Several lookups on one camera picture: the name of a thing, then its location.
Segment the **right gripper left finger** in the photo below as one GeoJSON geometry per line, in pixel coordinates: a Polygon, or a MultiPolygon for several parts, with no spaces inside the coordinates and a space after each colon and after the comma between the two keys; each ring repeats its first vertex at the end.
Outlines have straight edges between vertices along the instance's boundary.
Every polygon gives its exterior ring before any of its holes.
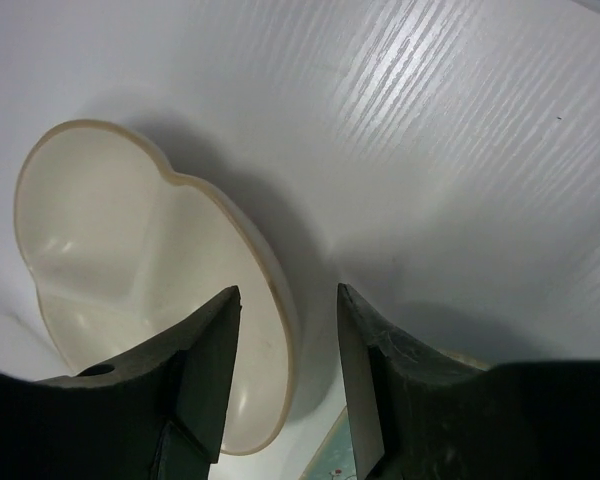
{"type": "Polygon", "coordinates": [[[0,479],[204,479],[219,459],[241,298],[76,376],[0,373],[0,479]]]}

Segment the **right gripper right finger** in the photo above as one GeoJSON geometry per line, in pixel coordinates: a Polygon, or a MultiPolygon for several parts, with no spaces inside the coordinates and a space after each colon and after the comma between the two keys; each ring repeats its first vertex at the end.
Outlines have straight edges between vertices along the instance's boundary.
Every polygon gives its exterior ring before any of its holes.
{"type": "Polygon", "coordinates": [[[361,479],[600,479],[600,360],[487,369],[391,324],[352,286],[337,325],[361,479]]]}

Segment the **teal rectangular speckled plate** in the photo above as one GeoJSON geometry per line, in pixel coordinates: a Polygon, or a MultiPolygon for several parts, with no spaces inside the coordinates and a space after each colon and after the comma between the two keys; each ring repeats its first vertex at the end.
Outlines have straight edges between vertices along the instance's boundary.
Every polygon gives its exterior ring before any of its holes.
{"type": "Polygon", "coordinates": [[[301,475],[302,480],[356,480],[347,408],[344,408],[301,475]]]}

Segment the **cream three-section divided plate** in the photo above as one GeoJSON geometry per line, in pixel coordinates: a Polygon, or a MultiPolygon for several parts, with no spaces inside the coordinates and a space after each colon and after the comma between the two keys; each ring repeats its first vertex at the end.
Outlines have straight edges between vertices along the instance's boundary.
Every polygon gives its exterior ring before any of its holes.
{"type": "Polygon", "coordinates": [[[41,318],[76,372],[237,287],[241,325],[221,450],[252,455],[277,438],[296,385],[297,310],[269,243],[222,190],[176,172],[137,132],[71,120],[28,153],[13,218],[41,318]]]}

